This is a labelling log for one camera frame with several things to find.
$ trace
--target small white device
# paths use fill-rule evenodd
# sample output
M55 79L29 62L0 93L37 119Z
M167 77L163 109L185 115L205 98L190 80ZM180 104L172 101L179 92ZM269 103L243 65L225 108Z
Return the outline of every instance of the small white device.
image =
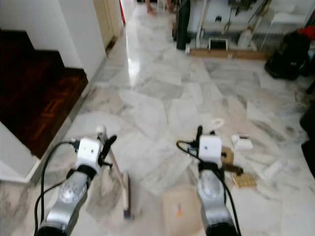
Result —
M102 147L103 145L99 140L90 138L81 139L76 168L80 165L88 165L91 166L97 174L100 174L101 166L98 164L98 157L102 151Z
M233 134L231 135L232 142L237 150L251 150L253 149L252 142L248 135Z
M201 135L199 140L199 158L203 161L215 162L218 167L221 162L222 141L215 135Z
M277 160L263 172L262 178L269 181L275 179L276 176L281 173L287 165L288 160L286 158Z

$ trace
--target wooden plank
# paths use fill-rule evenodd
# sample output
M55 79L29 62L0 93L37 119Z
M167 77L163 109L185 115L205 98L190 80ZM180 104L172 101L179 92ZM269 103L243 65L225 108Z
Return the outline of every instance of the wooden plank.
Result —
M246 50L208 50L192 48L189 50L189 55L193 57L209 57L209 58L228 58L228 59L253 59L253 60L267 60L271 53L257 52Z

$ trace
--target cardboard piece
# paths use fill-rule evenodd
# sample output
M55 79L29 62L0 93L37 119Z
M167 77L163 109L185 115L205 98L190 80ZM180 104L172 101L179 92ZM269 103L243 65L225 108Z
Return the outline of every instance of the cardboard piece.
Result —
M201 204L195 189L168 191L163 194L162 207L166 236L191 236L203 229Z
M243 173L241 175L232 175L233 182L238 188L256 187L256 181L250 173Z
M224 164L233 164L234 161L234 152L231 148L227 146L222 146L222 153L226 154L226 157L222 156L221 161Z
M267 60L271 56L271 53L247 50L208 50L206 48L190 48L189 55L195 57Z

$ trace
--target marble floor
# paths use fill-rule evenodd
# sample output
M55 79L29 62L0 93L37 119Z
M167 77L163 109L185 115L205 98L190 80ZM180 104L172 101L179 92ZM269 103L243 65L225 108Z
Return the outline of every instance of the marble floor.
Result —
M117 134L113 151L131 177L134 219L123 220L120 186L104 171L94 179L72 235L165 235L161 195L197 180L196 163L175 141L193 138L200 124L210 131L213 118L224 119L217 130L224 145L232 147L236 133L250 135L254 145L235 151L234 163L253 174L257 187L237 189L226 175L243 236L314 235L315 180L300 148L307 135L299 125L311 80L274 80L262 61L187 57L167 40L168 17L148 16L144 5L136 6L65 137L95 137L99 124ZM265 169L279 159L287 165L267 181ZM74 162L71 148L59 149L45 184L62 180ZM39 186L1 183L1 236L32 235L38 194ZM47 208L56 194L45 197Z

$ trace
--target black bag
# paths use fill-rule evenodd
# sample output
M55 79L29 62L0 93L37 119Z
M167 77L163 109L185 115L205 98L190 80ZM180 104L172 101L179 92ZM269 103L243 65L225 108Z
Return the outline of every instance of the black bag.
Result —
M301 66L309 59L310 43L307 36L298 32L287 34L266 62L265 70L273 78L295 80L300 74Z
M315 178L315 104L312 104L300 119L301 127L307 132L310 140L302 144L305 160Z

